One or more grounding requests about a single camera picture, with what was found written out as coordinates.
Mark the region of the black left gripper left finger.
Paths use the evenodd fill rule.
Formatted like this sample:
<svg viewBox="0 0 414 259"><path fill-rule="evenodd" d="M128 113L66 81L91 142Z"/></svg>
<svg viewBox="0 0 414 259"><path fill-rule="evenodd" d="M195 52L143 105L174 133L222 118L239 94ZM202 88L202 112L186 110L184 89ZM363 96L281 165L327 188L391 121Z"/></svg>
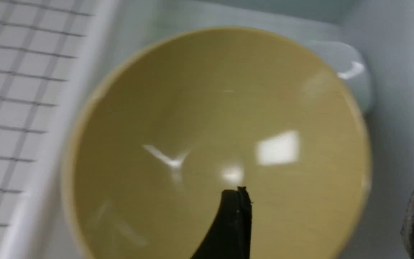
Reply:
<svg viewBox="0 0 414 259"><path fill-rule="evenodd" d="M193 259L248 259L252 202L245 186L223 190L216 217Z"/></svg>

